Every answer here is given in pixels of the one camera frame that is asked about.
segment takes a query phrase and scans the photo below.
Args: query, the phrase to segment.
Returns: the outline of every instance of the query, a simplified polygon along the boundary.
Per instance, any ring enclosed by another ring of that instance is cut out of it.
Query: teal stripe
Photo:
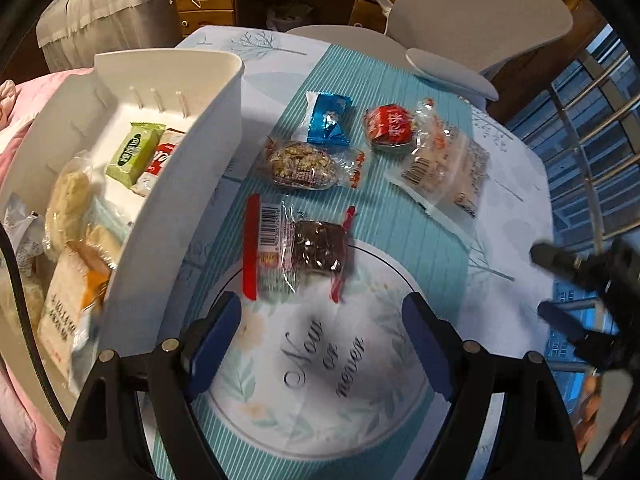
[[[424,97],[436,101],[438,113],[462,131],[471,134],[469,106],[426,81],[378,60],[340,46],[331,46],[293,97],[273,129],[273,136],[287,139],[298,127],[306,109],[307,90],[329,91],[353,97],[347,130],[354,145],[364,144],[362,117],[368,108],[398,103],[414,109]],[[291,193],[294,206],[310,218],[340,221],[349,205],[356,206],[353,236],[379,248],[399,261],[416,279],[439,317],[455,322],[460,308],[467,269],[467,254],[457,238],[442,229],[405,193],[384,178],[385,170],[398,159],[376,155],[369,175],[358,191],[334,187],[323,192]],[[254,192],[272,193],[273,187],[252,169],[242,183],[223,222],[200,275],[184,320],[187,326],[198,317],[211,287],[241,257],[242,225],[246,199]],[[194,413],[232,480],[314,480],[367,478],[388,480],[404,459],[417,434],[433,392],[411,419],[395,434],[373,449],[335,461],[294,461],[255,449],[228,430],[217,419],[203,396],[193,405]],[[161,478],[174,476],[159,439],[154,463]]]

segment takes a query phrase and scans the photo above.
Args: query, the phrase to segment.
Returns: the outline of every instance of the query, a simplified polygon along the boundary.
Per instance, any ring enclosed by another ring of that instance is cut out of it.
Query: tablecloth
[[[305,89],[315,89],[354,92],[358,113],[363,106],[386,104],[389,99],[411,107],[412,100],[429,93],[444,118],[490,152],[476,240],[468,253],[451,234],[425,218],[416,204],[391,189],[381,171],[390,163],[380,158],[367,184],[380,201],[359,206],[379,208],[381,215],[400,206],[411,207],[407,211],[417,216],[398,221],[406,222],[402,229],[413,230],[411,236],[420,240],[418,252],[432,257],[415,256],[417,249],[406,242],[408,238],[402,246],[392,243],[397,233],[389,227],[377,230],[375,222],[357,224],[354,237],[386,251],[404,266],[426,289],[434,311],[450,320],[463,338],[478,340],[491,352],[516,357],[531,349],[543,351],[547,326],[538,320],[535,308],[550,296],[553,279],[530,266],[528,251],[534,241],[552,238],[548,183],[539,158],[508,130],[484,112],[411,74],[321,41],[238,27],[204,27],[178,47],[228,50],[242,57],[246,64],[243,138],[185,255],[159,340],[178,335],[178,327],[210,306],[217,280],[239,256],[238,230],[232,227],[242,219],[244,197],[250,191],[246,183],[254,178],[252,164],[264,138],[290,131],[302,118]],[[359,124],[354,126],[356,135],[361,135],[361,129]],[[330,200],[338,209],[347,200],[357,202],[356,193],[347,199],[336,190]],[[302,200],[306,208],[315,207],[313,198],[303,196]],[[371,214],[364,217],[373,218]],[[433,393],[428,391],[411,418],[393,435],[369,450],[333,461],[292,460],[255,449],[214,414],[206,395],[194,403],[194,411],[231,479],[412,478],[447,409],[438,397],[431,402]],[[488,457],[498,413],[496,399],[475,470],[480,471]],[[159,442],[154,447],[154,463],[162,478],[173,477]]]

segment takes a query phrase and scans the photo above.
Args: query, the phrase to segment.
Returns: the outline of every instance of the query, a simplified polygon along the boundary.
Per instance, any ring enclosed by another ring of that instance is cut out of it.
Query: building outside window
[[[607,25],[549,88],[506,123],[543,161],[549,179],[555,243],[601,252],[615,237],[640,246],[640,72]],[[554,301],[594,299],[572,311],[584,326],[615,332],[595,293],[557,282]],[[561,371],[580,363],[552,332],[546,357],[571,411],[584,379]]]

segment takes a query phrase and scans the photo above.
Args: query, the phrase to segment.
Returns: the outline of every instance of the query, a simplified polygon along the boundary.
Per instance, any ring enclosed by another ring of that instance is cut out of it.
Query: pink blanket
[[[16,87],[13,110],[6,126],[0,130],[0,184],[31,123],[54,92],[69,75],[87,74],[91,70],[82,68],[53,73]],[[0,418],[27,462],[44,480],[54,480],[62,443],[17,383],[11,370],[5,372],[1,367]]]

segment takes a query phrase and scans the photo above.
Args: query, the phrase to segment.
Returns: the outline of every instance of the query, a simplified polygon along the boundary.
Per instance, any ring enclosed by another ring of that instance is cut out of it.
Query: white chair
[[[498,92],[481,74],[567,34],[562,0],[376,0],[386,31],[310,25],[288,34],[352,48],[416,73],[483,107]]]

